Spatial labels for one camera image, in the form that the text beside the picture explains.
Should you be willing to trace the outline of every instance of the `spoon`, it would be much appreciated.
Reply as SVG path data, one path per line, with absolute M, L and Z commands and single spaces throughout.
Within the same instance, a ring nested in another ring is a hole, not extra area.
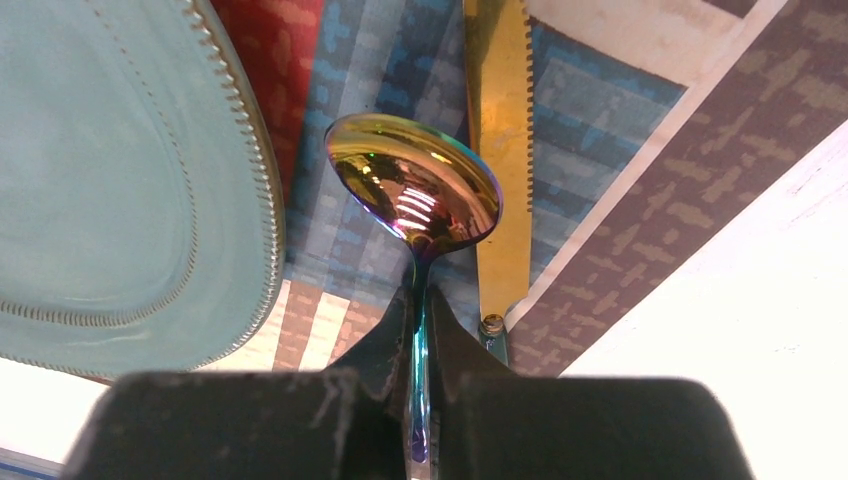
M 336 120 L 324 138 L 330 163 L 354 198 L 412 252 L 415 326 L 409 389 L 409 447 L 430 450 L 426 294 L 430 267 L 494 230 L 503 202 L 491 171 L 470 149 L 430 127 L 392 115 Z

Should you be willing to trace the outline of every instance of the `gold knife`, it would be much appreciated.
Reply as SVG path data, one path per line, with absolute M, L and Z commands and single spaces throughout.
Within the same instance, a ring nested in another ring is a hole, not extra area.
M 477 245 L 483 344 L 508 363 L 507 310 L 527 296 L 533 197 L 533 64 L 522 0 L 464 0 L 471 148 L 503 190 L 501 221 Z

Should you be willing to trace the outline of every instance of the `spoon handle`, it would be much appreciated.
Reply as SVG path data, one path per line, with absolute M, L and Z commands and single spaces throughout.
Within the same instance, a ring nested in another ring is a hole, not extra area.
M 426 321 L 429 276 L 429 263 L 416 261 L 412 280 L 415 326 L 410 355 L 409 451 L 417 463 L 427 463 L 430 456 L 430 339 Z

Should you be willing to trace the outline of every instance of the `tableware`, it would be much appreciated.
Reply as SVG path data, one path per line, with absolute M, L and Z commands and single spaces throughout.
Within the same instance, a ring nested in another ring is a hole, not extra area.
M 192 369 L 281 285 L 276 164 L 206 0 L 0 2 L 0 356 Z
M 522 0 L 465 0 L 471 148 L 500 179 L 503 213 L 477 245 L 480 340 L 508 364 L 504 317 L 530 288 L 533 237 L 533 64 Z
M 337 120 L 325 138 L 329 160 L 357 201 L 412 252 L 416 325 L 410 369 L 410 452 L 430 449 L 426 290 L 433 262 L 483 241 L 495 228 L 502 197 L 477 155 L 417 122 L 384 114 Z

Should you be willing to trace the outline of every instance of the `light blue plate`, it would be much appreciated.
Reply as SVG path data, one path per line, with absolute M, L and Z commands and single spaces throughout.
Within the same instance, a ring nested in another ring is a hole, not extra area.
M 191 369 L 279 292 L 276 165 L 206 0 L 0 1 L 0 356 Z

